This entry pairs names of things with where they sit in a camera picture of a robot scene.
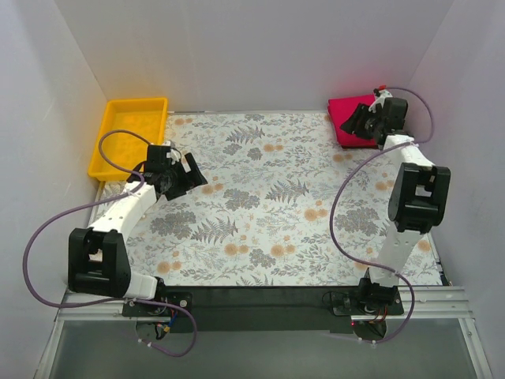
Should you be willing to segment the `crimson t-shirt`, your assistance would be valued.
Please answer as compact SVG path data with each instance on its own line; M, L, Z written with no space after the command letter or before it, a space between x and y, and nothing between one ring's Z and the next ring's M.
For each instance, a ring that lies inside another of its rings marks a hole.
M359 103L371 105L373 100L374 95L329 99L327 102L327 111L334 127L335 135L336 130L340 129L340 126L352 115Z

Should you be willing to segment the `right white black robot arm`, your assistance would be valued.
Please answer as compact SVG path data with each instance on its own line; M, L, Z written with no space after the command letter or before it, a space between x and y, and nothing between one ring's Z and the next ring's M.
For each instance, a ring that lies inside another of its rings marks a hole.
M408 103L385 88L374 91L371 104L360 103L342 131L372 140L392 154L398 168L388 202L390 226L377 263L360 280L354 300L365 313L384 313L400 303L399 273L415 245L440 225L445 213L451 172L435 165L404 130Z

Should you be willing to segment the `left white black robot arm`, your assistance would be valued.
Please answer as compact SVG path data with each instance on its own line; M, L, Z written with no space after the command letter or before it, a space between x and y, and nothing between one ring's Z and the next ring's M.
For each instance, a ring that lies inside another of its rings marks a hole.
M137 164L122 191L122 198L87 229L76 228L69 236L69 289L77 293L113 298L138 298L152 316L168 305L166 294L158 290L159 280L134 272L126 242L142 216L159 198L168 201L206 185L193 154L182 155L166 145L150 145L146 160Z

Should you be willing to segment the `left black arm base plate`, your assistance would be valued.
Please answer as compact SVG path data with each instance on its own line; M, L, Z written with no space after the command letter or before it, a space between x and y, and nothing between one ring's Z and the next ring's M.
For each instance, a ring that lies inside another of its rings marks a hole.
M193 294L187 291L165 291L153 302L163 302L179 306L188 311L193 305ZM153 306L144 303L127 302L122 308L123 317L171 317L175 310L166 306Z

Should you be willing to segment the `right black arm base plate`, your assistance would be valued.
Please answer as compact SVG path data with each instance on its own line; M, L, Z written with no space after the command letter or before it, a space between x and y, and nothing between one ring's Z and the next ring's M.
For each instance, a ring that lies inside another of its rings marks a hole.
M334 316L399 316L404 308L399 298L391 304L386 302L365 301L350 292L327 291L321 297L323 306Z

